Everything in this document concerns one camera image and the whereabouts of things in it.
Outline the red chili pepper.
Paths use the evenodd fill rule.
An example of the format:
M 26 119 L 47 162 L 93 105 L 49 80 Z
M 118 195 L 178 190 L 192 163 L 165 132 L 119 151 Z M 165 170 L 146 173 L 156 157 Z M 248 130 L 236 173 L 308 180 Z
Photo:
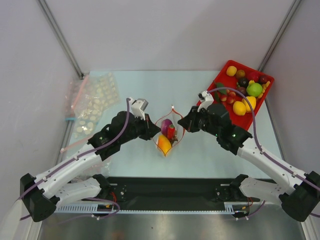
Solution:
M 176 135 L 176 129 L 173 124 L 170 124 L 167 128 L 167 138 L 169 140 L 172 140 Z

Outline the clear zip bag orange zipper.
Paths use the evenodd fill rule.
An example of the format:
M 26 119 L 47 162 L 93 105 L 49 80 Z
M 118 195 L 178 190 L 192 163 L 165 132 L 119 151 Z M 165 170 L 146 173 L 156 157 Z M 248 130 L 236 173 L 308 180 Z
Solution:
M 155 125 L 160 128 L 160 132 L 152 140 L 162 157 L 171 156 L 182 141 L 186 131 L 178 124 L 182 118 L 183 116 L 172 105 L 170 111 L 155 122 Z

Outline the purple onion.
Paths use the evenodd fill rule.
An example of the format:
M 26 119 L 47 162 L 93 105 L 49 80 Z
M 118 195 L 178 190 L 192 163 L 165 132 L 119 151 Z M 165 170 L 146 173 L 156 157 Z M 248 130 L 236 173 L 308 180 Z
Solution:
M 168 127 L 170 126 L 170 125 L 172 125 L 173 123 L 172 123 L 172 121 L 170 120 L 170 119 L 168 119 L 168 118 L 166 118 L 166 119 L 164 119 L 164 120 L 162 120 L 161 121 L 161 133 L 164 135 L 164 136 L 166 136 L 167 135 L 167 133 L 168 133 Z

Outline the orange yellow mango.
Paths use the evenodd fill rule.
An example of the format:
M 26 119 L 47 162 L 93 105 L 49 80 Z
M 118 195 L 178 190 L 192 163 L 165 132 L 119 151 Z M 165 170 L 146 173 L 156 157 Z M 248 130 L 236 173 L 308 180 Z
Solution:
M 164 135 L 158 136 L 157 147 L 164 155 L 166 155 L 172 149 L 171 142 Z

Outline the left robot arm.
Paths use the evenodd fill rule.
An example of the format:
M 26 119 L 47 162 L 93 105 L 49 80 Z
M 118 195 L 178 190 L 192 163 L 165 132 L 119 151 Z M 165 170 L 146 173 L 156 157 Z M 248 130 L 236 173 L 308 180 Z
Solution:
M 102 175 L 94 175 L 85 183 L 70 181 L 90 167 L 102 163 L 119 152 L 121 145 L 140 138 L 151 140 L 161 129 L 148 114 L 135 117 L 129 111 L 121 111 L 69 160 L 36 176 L 27 173 L 20 178 L 20 196 L 29 217 L 41 222 L 63 205 L 87 198 L 105 200 L 110 195 L 108 181 Z

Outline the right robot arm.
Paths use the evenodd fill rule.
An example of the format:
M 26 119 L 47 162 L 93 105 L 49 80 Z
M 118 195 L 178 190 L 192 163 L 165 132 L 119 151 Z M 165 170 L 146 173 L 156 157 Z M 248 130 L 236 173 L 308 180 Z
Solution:
M 223 149 L 252 163 L 274 181 L 239 175 L 230 188 L 235 200 L 253 197 L 271 202 L 298 222 L 304 222 L 320 202 L 320 175 L 306 173 L 267 151 L 247 130 L 232 123 L 223 105 L 192 106 L 177 123 L 189 133 L 204 131 L 215 136 Z

